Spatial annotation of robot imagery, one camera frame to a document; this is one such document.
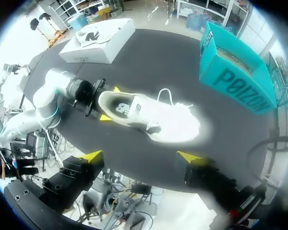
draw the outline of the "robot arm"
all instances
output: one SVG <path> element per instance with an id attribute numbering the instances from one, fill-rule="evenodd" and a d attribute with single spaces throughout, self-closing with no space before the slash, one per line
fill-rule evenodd
<path id="1" fill-rule="evenodd" d="M 35 130 L 56 127 L 60 123 L 58 96 L 86 102 L 90 99 L 91 89 L 89 82 L 76 75 L 51 69 L 45 77 L 45 84 L 33 96 L 36 109 L 20 113 L 7 122 L 0 133 L 0 147 Z"/>

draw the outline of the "floor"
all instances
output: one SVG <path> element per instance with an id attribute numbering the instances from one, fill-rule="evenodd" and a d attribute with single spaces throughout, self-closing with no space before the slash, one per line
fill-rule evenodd
<path id="1" fill-rule="evenodd" d="M 186 28 L 187 18 L 168 18 L 168 3 L 164 0 L 124 1 L 125 11 L 118 18 L 132 18 L 135 28 L 162 30 L 200 40 L 202 33 Z"/>

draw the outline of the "white wall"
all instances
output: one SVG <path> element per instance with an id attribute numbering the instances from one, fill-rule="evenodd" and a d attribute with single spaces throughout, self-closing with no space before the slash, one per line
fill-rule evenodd
<path id="1" fill-rule="evenodd" d="M 48 40 L 41 35 L 39 31 L 33 31 L 30 28 L 30 22 L 34 18 L 44 13 L 40 6 L 37 6 L 27 16 L 18 16 L 7 25 L 6 32 L 0 38 L 0 81 L 3 75 L 3 64 L 20 64 L 27 65 L 32 58 L 43 52 L 48 48 Z M 42 20 L 39 28 L 53 38 L 55 30 L 46 22 Z M 2 93 L 5 100 L 5 107 L 9 104 L 11 107 L 18 107 L 22 92 L 18 85 L 21 81 L 22 75 L 11 75 L 2 88 Z"/>
<path id="2" fill-rule="evenodd" d="M 250 19 L 246 22 L 246 27 L 242 31 L 240 39 L 257 54 L 260 54 L 272 38 L 273 34 L 273 30 L 265 18 L 258 10 L 253 8 Z"/>

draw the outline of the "shoelace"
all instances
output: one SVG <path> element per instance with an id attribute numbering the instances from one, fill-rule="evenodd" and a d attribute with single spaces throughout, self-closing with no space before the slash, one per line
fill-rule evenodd
<path id="1" fill-rule="evenodd" d="M 167 92 L 168 92 L 168 94 L 169 94 L 169 101 L 170 101 L 170 103 L 171 103 L 172 106 L 178 108 L 179 111 L 185 110 L 186 112 L 190 112 L 190 107 L 192 107 L 193 104 L 192 104 L 192 105 L 184 105 L 183 103 L 179 103 L 179 102 L 177 102 L 176 104 L 174 104 L 174 103 L 173 103 L 173 100 L 172 100 L 172 93 L 171 93 L 171 91 L 170 91 L 169 89 L 167 89 L 167 88 L 163 88 L 162 90 L 159 91 L 159 94 L 158 94 L 158 97 L 157 97 L 157 101 L 160 100 L 160 95 L 161 95 L 161 93 L 162 93 L 163 91 L 167 91 Z M 152 128 L 152 127 L 157 127 L 157 126 L 159 126 L 159 122 L 158 122 L 158 121 L 150 121 L 150 122 L 149 122 L 149 125 L 147 126 L 147 129 Z"/>
<path id="2" fill-rule="evenodd" d="M 168 92 L 168 94 L 169 94 L 169 101 L 171 102 L 171 105 L 172 105 L 172 106 L 178 106 L 178 107 L 180 107 L 181 109 L 186 109 L 186 108 L 187 108 L 188 110 L 189 110 L 190 107 L 193 106 L 193 104 L 191 104 L 191 105 L 185 105 L 185 104 L 179 103 L 179 102 L 177 102 L 176 104 L 174 104 L 174 103 L 173 103 L 173 100 L 172 100 L 172 93 L 171 93 L 171 91 L 170 91 L 168 88 L 163 88 L 162 90 L 159 91 L 159 94 L 158 94 L 158 97 L 157 97 L 157 101 L 160 100 L 160 95 L 161 95 L 161 93 L 162 93 L 163 91 L 167 91 L 167 92 Z"/>

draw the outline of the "box label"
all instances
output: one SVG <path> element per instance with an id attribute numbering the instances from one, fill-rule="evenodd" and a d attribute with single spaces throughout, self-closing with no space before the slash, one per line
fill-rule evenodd
<path id="1" fill-rule="evenodd" d="M 225 68 L 213 83 L 214 86 L 220 84 L 223 84 L 222 88 L 228 95 L 234 96 L 237 101 L 242 102 L 247 108 L 257 113 L 271 107 L 266 96 L 260 95 L 260 92 L 244 79 L 236 78 L 235 73 L 228 68 Z"/>

